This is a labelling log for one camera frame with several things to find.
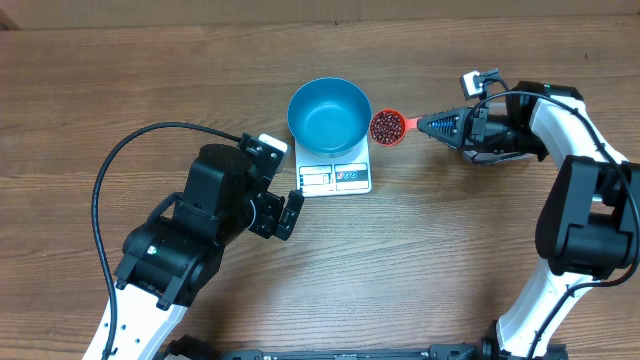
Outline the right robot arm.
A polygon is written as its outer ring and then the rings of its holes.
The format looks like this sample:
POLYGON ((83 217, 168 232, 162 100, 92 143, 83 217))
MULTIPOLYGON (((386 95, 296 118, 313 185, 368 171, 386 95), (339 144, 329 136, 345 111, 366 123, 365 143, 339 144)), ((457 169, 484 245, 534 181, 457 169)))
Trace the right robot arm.
POLYGON ((498 161, 535 155, 558 169, 536 224, 534 273, 474 356, 565 359, 566 349, 549 342, 571 309, 639 267, 639 166, 608 144, 574 87, 521 81, 500 93, 506 111, 499 115, 480 86, 464 92, 478 103, 425 115, 416 128, 456 150, 498 161))

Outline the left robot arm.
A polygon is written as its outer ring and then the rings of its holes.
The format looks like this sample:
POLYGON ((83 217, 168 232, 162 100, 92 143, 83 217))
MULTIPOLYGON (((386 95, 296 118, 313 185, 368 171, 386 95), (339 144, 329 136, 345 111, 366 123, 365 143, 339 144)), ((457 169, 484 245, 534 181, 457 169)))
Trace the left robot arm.
POLYGON ((153 358, 218 272, 231 241, 245 230, 265 239, 291 236, 304 197, 268 190, 287 150, 266 135, 200 149, 184 190, 165 198, 125 239, 115 298, 85 358, 153 358))

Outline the red measuring scoop blue handle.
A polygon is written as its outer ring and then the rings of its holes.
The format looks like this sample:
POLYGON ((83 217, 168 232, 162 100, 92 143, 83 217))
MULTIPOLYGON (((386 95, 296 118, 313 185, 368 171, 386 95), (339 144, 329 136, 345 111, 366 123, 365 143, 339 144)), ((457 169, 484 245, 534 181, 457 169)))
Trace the red measuring scoop blue handle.
POLYGON ((384 109, 372 118, 369 133, 379 145, 392 147, 399 144, 409 131, 415 130, 419 120, 419 117, 407 118, 394 109, 384 109))

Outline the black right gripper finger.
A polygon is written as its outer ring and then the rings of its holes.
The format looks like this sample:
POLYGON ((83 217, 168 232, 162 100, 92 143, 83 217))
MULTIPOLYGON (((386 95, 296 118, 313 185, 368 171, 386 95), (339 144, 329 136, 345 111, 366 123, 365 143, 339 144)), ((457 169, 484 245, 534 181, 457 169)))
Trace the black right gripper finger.
POLYGON ((426 114, 417 121, 417 129, 420 131, 430 129, 434 131, 460 131, 467 114, 467 107, 426 114))
POLYGON ((462 132, 456 128, 444 129, 429 127, 426 129, 426 134, 453 149, 462 149, 465 146, 464 136, 462 132))

